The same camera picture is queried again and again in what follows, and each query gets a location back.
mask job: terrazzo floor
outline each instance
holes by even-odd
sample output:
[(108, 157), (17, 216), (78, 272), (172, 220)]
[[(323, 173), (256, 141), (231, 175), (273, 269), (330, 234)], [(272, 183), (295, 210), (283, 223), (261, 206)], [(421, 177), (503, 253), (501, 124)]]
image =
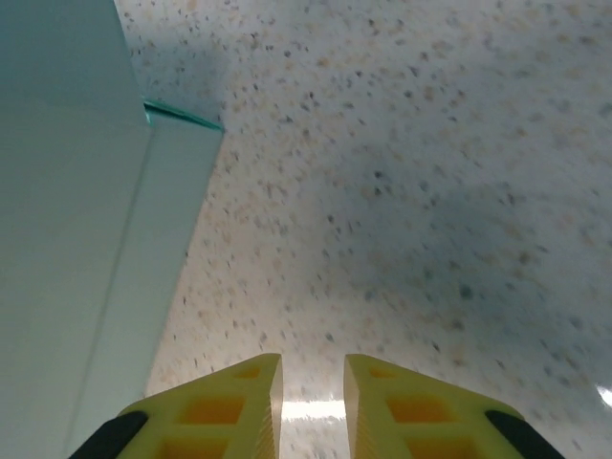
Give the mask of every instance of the terrazzo floor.
[(612, 0), (117, 0), (228, 133), (147, 393), (279, 352), (282, 458), (347, 458), (346, 353), (612, 457)]

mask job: yellow plastic part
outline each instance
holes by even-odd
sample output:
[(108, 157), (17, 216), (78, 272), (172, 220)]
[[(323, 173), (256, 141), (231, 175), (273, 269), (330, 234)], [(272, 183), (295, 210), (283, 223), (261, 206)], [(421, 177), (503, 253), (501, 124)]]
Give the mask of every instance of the yellow plastic part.
[(344, 364), (351, 459), (522, 459), (487, 420), (510, 406), (363, 355)]
[(119, 459), (278, 459), (278, 354), (263, 354), (128, 406), (149, 419)]

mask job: speckled floor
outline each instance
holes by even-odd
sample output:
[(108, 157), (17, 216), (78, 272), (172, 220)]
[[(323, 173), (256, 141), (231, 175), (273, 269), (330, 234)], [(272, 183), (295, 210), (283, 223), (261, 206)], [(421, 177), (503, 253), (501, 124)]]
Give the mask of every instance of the speckled floor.
[(612, 0), (118, 8), (144, 93), (228, 128), (148, 393), (280, 352), (282, 457), (346, 458), (363, 352), (610, 457)]

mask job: black rubber pad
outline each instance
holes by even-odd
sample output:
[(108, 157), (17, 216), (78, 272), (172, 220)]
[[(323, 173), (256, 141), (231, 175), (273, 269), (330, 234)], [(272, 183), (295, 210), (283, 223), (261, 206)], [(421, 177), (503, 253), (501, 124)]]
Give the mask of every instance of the black rubber pad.
[(564, 459), (561, 454), (542, 437), (537, 430), (522, 419), (502, 411), (490, 410), (485, 413), (506, 440), (525, 459)]
[(69, 459), (117, 459), (147, 419), (143, 411), (133, 411), (105, 422)]

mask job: green glass edge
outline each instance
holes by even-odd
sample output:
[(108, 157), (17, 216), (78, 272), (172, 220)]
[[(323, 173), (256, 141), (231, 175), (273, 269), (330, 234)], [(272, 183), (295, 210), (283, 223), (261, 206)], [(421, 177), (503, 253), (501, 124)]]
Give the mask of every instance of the green glass edge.
[(225, 132), (225, 128), (221, 124), (217, 124), (215, 122), (205, 120), (204, 118), (197, 117), (191, 113), (186, 112), (185, 110), (181, 110), (158, 100), (146, 99), (144, 101), (144, 109), (154, 113), (165, 115), (167, 117), (200, 124), (201, 126), (207, 127), (208, 129)]

